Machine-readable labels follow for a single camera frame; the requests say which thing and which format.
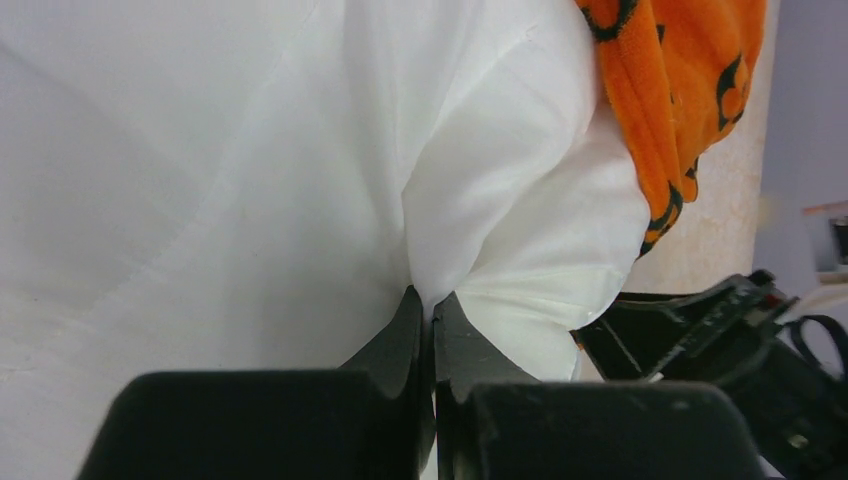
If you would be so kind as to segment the white pillow yellow edge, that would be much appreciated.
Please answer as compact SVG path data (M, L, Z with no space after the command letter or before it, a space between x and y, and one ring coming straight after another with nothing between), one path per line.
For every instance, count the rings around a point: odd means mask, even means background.
M5 1L1 475L155 370L335 367L413 286L530 375L649 222L571 1Z

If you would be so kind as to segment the orange patterned pillowcase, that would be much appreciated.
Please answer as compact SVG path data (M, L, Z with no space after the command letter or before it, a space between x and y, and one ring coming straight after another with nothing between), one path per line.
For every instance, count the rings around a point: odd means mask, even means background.
M649 205L641 246L647 254L696 200L700 156L744 115L767 4L590 0L577 6Z

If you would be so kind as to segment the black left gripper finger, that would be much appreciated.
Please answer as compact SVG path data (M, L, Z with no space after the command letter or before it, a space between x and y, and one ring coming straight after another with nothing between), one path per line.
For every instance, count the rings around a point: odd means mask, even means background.
M416 479L435 437L418 293L343 365L141 375L83 479Z

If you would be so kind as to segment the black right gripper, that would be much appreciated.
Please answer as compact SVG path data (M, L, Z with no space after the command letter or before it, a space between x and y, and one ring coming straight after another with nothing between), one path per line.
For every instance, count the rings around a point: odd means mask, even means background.
M787 479L847 476L847 377L803 337L826 315L757 270L698 293L620 293L574 331L605 380L694 381L721 389L760 455ZM442 479L761 479L741 414L689 382L542 382L468 320L458 298L434 311L437 471Z

